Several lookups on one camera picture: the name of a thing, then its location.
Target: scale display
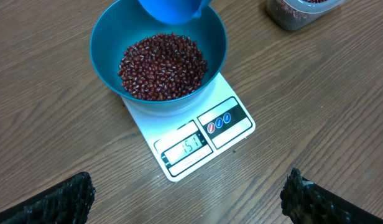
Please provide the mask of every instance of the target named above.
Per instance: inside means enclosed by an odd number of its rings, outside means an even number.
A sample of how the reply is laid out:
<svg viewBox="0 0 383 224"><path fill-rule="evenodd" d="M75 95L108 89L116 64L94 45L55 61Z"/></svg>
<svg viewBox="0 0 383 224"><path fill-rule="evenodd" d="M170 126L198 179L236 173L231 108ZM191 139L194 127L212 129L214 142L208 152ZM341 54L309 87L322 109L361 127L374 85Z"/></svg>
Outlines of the scale display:
<svg viewBox="0 0 383 224"><path fill-rule="evenodd" d="M193 134L189 138L186 138L173 148L166 151L164 154L167 157L169 163L174 165L176 162L183 159L184 157L187 157L202 146L203 143L201 143L200 139L197 137L197 134Z"/></svg>

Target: wood grain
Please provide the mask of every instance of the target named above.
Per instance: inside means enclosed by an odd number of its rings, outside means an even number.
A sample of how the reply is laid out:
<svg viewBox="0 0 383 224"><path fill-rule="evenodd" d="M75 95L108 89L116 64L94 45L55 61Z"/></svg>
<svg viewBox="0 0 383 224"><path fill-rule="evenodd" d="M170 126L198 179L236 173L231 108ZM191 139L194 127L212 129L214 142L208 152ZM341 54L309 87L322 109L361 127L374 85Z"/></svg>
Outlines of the wood grain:
<svg viewBox="0 0 383 224"><path fill-rule="evenodd" d="M383 218L383 0L348 0L294 33L263 0L214 0L222 74L257 129L177 184L90 64L111 3L0 1L0 211L83 170L88 223L290 223L279 193L297 167Z"/></svg>

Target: digital number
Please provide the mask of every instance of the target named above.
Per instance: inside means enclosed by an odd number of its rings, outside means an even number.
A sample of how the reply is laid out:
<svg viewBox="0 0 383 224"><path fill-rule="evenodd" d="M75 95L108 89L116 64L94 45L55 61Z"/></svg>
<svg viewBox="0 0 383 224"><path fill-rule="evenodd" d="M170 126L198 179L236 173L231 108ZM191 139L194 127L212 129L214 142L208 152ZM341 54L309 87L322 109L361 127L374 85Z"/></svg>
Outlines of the digital number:
<svg viewBox="0 0 383 224"><path fill-rule="evenodd" d="M198 146L198 143L197 143L196 138L197 138L197 137L194 135L194 136L193 136L193 140L194 140L194 142L196 143L196 147L197 147L197 146Z"/></svg>
<svg viewBox="0 0 383 224"><path fill-rule="evenodd" d="M191 151L193 150L192 146L189 145L189 144L187 144L187 141L188 141L188 139L185 141L184 144L182 144L182 146L183 146L183 150L184 150L186 153L191 152Z"/></svg>

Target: bowl rim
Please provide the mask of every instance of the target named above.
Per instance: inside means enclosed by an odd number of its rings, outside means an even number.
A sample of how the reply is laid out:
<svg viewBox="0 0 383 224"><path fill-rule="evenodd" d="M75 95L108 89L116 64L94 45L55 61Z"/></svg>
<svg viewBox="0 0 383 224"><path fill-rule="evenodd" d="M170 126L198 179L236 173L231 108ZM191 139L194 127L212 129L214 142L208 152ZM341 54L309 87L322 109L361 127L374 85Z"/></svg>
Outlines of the bowl rim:
<svg viewBox="0 0 383 224"><path fill-rule="evenodd" d="M96 29L96 26L98 25L100 19L103 17L103 15L111 8L113 7L115 4L117 4L119 1L125 1L125 0L117 0L116 2L112 3L112 5L110 5L107 9L104 10L104 12L99 16L99 19L96 21L94 27L93 27L93 30L92 30L92 33L91 33L91 36L90 36L90 60L92 62L92 66L95 70L95 72L98 74L100 80L107 86L109 87L110 90L112 90L113 92L117 93L118 95L122 96L122 97L125 97L127 99L130 99L130 100L134 100L134 101L137 101L137 102L140 102L140 103L150 103L150 104L165 104L165 103L173 103L173 102L176 102L176 101L180 101L180 100L184 100L185 98L188 98L196 93L198 93L199 91L202 91L205 87L208 86L208 84L210 84L212 82L212 80L215 79L215 77L218 75L218 73L221 71L223 65L224 65L224 62L226 61L226 57L228 55L228 35L226 33L226 29L225 29L225 26L223 24L223 21L221 20L219 14L210 6L210 5L207 5L207 7L209 9L211 9L216 17L219 19L221 25L222 25L222 28L223 28L223 31L224 31L224 39L225 39L225 50L224 50L224 55L223 55L223 59L222 59L222 62L221 62L221 65L218 67L218 70L215 72L215 74L211 77L210 80L208 80L207 83L205 83L204 85L202 85L201 87L199 87L196 91L194 91L193 93L190 93L186 96L183 96L181 98L176 98L174 100L165 100L165 101L148 101L148 100L140 100L140 99L137 99L137 98L134 98L132 96L128 96L128 95L125 95L119 91L117 91L115 88L113 88L111 85L109 85L109 83L106 82L106 80L101 76L101 74L99 73L98 69L96 69L96 65L95 65L95 62L93 60L93 57L92 57L92 40L93 40L93 34L95 32L95 29Z"/></svg>

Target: red button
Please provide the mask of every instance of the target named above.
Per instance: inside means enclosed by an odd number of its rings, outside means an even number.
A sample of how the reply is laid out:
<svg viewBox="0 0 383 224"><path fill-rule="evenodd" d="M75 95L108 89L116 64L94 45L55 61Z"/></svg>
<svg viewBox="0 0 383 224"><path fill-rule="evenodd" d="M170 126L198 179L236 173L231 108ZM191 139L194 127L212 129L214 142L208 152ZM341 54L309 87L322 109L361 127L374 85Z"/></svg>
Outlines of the red button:
<svg viewBox="0 0 383 224"><path fill-rule="evenodd" d="M206 130L208 131L208 133L212 134L215 131L215 124L212 123L212 122L209 123L208 127L206 128Z"/></svg>

